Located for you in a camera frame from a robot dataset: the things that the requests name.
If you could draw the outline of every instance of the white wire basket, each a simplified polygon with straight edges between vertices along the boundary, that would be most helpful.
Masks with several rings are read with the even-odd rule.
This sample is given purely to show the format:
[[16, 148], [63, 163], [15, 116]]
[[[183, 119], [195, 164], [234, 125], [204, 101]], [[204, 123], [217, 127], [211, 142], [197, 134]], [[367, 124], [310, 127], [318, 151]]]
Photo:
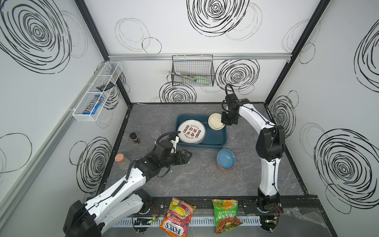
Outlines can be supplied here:
[[[103, 69], [97, 75], [94, 82], [88, 88], [86, 94], [79, 102], [78, 106], [72, 113], [74, 118], [80, 122], [95, 122], [99, 117], [101, 110], [104, 107], [108, 96], [115, 89], [116, 81], [122, 71], [120, 62], [106, 62]], [[114, 84], [111, 89], [105, 90], [110, 85], [110, 82]], [[100, 103], [98, 106], [90, 106], [93, 102]]]

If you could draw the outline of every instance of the seasoning jar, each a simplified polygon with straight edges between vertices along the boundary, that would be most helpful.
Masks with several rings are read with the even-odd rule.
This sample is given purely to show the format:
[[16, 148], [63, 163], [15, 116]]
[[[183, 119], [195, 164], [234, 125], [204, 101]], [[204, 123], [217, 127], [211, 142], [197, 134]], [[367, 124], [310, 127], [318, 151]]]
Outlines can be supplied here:
[[136, 144], [139, 145], [141, 143], [141, 140], [138, 138], [137, 134], [135, 132], [132, 132], [129, 137], [132, 139], [132, 141]]
[[122, 170], [127, 170], [129, 168], [130, 160], [127, 159], [123, 154], [117, 154], [114, 157], [114, 160], [117, 162], [117, 164]]

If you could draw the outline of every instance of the black bottle cap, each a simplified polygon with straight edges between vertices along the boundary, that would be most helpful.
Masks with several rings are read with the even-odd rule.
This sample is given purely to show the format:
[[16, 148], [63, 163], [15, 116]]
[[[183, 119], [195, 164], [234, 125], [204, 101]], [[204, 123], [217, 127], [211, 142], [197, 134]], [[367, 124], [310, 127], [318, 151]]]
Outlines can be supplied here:
[[131, 138], [131, 139], [137, 139], [137, 134], [135, 133], [135, 132], [132, 132], [130, 135], [129, 135], [129, 137]]

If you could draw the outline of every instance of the blue plastic tray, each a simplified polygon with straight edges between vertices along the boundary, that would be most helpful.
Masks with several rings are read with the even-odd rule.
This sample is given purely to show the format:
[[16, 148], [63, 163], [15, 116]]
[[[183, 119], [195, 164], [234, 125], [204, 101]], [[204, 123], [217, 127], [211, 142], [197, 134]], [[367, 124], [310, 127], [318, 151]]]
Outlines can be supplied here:
[[183, 114], [179, 115], [176, 119], [175, 129], [177, 130], [179, 125], [189, 119], [200, 121], [205, 127], [205, 138], [199, 144], [191, 144], [178, 142], [178, 146], [189, 146], [197, 148], [209, 148], [209, 149], [222, 149], [226, 144], [226, 127], [221, 130], [213, 130], [208, 125], [208, 118], [210, 115], [196, 115], [196, 114]]

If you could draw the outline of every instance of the fox's candy bag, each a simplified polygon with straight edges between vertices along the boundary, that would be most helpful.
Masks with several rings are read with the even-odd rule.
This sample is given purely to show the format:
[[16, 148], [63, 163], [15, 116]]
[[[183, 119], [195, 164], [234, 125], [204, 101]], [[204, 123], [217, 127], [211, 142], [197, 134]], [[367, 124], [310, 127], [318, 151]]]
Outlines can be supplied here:
[[238, 212], [237, 200], [213, 199], [212, 202], [215, 210], [216, 234], [227, 232], [242, 224], [236, 218]]
[[191, 206], [177, 198], [172, 198], [167, 215], [159, 227], [171, 237], [186, 237], [188, 225], [195, 208], [196, 206]]

